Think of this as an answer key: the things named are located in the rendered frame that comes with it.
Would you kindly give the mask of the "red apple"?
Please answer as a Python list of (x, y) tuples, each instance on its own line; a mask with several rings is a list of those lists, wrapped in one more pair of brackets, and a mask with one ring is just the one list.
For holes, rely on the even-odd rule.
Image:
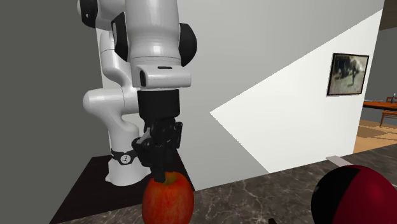
[(189, 224), (194, 208), (193, 190), (179, 172), (166, 172), (165, 182), (151, 178), (141, 206), (144, 224)]

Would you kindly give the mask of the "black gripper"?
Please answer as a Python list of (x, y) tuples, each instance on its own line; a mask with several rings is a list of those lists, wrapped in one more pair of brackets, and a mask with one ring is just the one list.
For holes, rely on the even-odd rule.
[(174, 148), (179, 149), (181, 144), (183, 124), (174, 125), (173, 119), (180, 114), (179, 90), (139, 90), (137, 99), (139, 116), (145, 122), (144, 134), (131, 145), (140, 163), (150, 168), (154, 181), (164, 183)]

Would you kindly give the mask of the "wooden dining table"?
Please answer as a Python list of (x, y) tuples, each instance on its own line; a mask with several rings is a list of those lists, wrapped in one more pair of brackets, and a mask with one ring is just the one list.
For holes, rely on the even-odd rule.
[(387, 97), (385, 101), (365, 100), (363, 103), (363, 107), (397, 112), (397, 94), (393, 94), (391, 97)]

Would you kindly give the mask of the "wooden chair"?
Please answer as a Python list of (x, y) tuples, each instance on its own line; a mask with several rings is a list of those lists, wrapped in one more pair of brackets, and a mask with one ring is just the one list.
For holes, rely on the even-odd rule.
[[(395, 96), (387, 97), (386, 102), (394, 103)], [(381, 127), (385, 118), (397, 119), (397, 111), (383, 110), (379, 126)]]

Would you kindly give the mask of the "dark robot stand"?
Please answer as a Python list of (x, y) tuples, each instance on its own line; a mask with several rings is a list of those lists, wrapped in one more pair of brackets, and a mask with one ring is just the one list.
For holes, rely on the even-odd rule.
[(110, 159), (109, 155), (90, 159), (50, 224), (59, 224), (142, 203), (144, 190), (153, 175), (149, 174), (133, 185), (115, 186), (105, 180)]

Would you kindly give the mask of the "red and black ball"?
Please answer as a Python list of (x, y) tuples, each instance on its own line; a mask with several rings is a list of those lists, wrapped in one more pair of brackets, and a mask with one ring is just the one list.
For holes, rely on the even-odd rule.
[(319, 180), (310, 207), (315, 224), (397, 224), (397, 189), (371, 168), (345, 165)]

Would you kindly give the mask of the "framed wall picture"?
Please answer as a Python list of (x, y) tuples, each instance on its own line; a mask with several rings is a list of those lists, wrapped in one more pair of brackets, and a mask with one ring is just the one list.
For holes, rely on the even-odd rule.
[(369, 59), (369, 55), (333, 53), (326, 95), (362, 94)]

